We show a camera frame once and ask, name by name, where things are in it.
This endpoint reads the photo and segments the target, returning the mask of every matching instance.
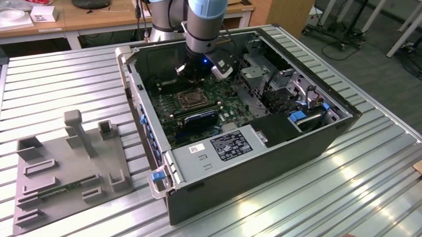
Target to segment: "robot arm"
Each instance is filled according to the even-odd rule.
[[[185,68],[194,67],[204,56],[212,62],[212,73],[224,79],[232,73],[233,58],[216,47],[216,38],[224,19],[228,0],[150,0],[152,4],[152,39],[160,40],[154,35],[177,34],[173,26],[180,25],[185,19],[185,44],[188,60],[177,73]]]

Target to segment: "motherboard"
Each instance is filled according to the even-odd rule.
[[[232,84],[231,80],[216,81],[209,75],[181,91],[165,94],[149,92],[173,149],[224,133],[253,119]]]

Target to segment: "white label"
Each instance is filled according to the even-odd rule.
[[[205,149],[205,147],[204,147],[203,143],[200,143],[200,144],[193,145],[193,146],[189,147],[189,151],[190,151],[192,154],[193,154],[194,152],[199,152],[199,151],[204,150],[204,149]]]
[[[38,32],[61,31],[61,28],[41,29]]]

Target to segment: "metal workbench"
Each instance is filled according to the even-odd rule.
[[[65,136],[62,111],[84,128],[109,119],[136,191],[24,236],[325,236],[422,234],[420,135],[277,27],[263,29],[363,112],[320,157],[177,226],[150,196],[148,162],[125,101],[117,45],[12,58],[1,71],[0,236],[12,235],[16,139]]]

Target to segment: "cable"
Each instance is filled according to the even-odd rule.
[[[138,19],[140,19],[140,7],[138,7],[138,0],[134,0],[136,1],[136,7],[134,7],[134,18],[136,18],[136,26],[137,26],[137,29],[136,29],[136,33],[137,33],[137,38],[138,40],[141,40],[141,36],[140,36],[140,27],[138,27]]]
[[[100,33],[97,33],[97,35],[96,36],[85,36],[86,38],[96,38],[96,37],[98,37],[98,35],[100,35]]]
[[[333,17],[335,21],[336,21],[336,18],[337,18],[337,14],[340,14],[340,11],[343,10],[343,6],[344,6],[345,2],[347,2],[347,0],[343,1],[341,5],[340,5],[340,8],[337,9],[337,12],[336,12],[335,17]]]
[[[93,41],[92,39],[86,38],[85,36],[81,36],[81,38],[84,38],[86,41],[90,41],[90,42],[94,43],[97,46],[105,46],[105,45],[109,44],[110,39],[112,39],[112,36],[113,36],[113,32],[110,32],[110,36],[109,36],[109,39],[108,39],[108,41],[106,41],[105,44],[100,44],[98,42]]]
[[[418,80],[422,80],[422,78],[419,78],[419,76],[415,75],[415,74],[405,68],[404,63],[403,63],[403,60],[400,60],[400,63],[401,63],[401,67],[403,67],[403,69],[405,70],[405,72],[407,72],[410,75],[412,75]]]
[[[148,4],[145,4],[145,6],[146,6],[146,10],[148,10],[149,17],[150,17],[150,16],[152,16],[152,13],[150,13],[150,10],[149,10],[149,6],[148,6]]]
[[[169,25],[169,28],[173,30],[173,26],[172,26],[170,20],[169,20],[169,8],[170,8],[170,4],[172,4],[172,0],[169,0],[169,3],[168,3],[166,18],[168,18],[168,25]]]
[[[145,22],[145,15],[144,15],[144,7],[142,5],[140,4],[140,11],[141,11],[141,16],[142,16],[142,20],[144,20],[144,38],[148,38],[149,36],[149,33],[148,33],[148,29],[146,29],[146,22]]]
[[[333,45],[335,43],[337,43],[337,41],[335,41],[335,42],[332,42],[332,43],[328,43],[324,47],[321,47],[321,49],[320,49],[320,53],[328,58],[328,59],[331,59],[331,60],[335,60],[335,61],[343,61],[343,60],[345,60],[351,55],[353,55],[357,51],[359,51],[359,49],[356,49],[356,51],[353,51],[351,54],[348,54],[344,58],[332,58],[332,57],[329,57],[325,53],[324,53],[324,48],[327,48],[329,45]]]
[[[235,56],[235,59],[239,61],[239,63],[241,64],[241,66],[247,68],[245,63],[240,60],[240,58],[239,58],[239,56],[237,56],[237,45],[236,45],[235,40],[232,39],[231,32],[229,32],[228,29],[225,28],[224,23],[221,23],[221,27],[223,27],[223,29],[225,30],[225,32],[227,32],[227,34],[228,34],[228,37],[224,36],[223,34],[220,34],[220,36],[221,36],[224,39],[227,39],[227,40],[229,40],[229,41],[232,42],[232,45],[235,46],[235,52],[232,53],[232,52],[229,52],[229,51],[228,51],[227,49],[224,49],[224,48],[220,48],[220,49],[221,49],[223,51],[225,51],[229,55],[233,55],[233,56]]]
[[[422,71],[422,68],[419,67],[419,65],[416,64],[416,62],[411,59],[411,57],[408,57],[408,54],[405,54],[405,57],[408,58],[408,60],[411,61],[411,63],[415,65],[415,67],[419,69],[419,71]]]
[[[408,57],[408,54],[405,52],[401,52],[404,55],[405,55],[405,58],[411,61],[411,63],[415,65],[415,67],[418,68],[419,72],[422,71],[420,70],[420,66],[416,64],[416,62],[411,59],[411,57]],[[418,80],[422,80],[420,76],[418,74],[415,74],[415,72],[412,72],[404,65],[404,60],[403,60],[403,57],[397,57],[399,58],[399,61],[400,61],[400,64],[401,64],[401,67],[403,69],[405,70],[405,72],[412,75]]]

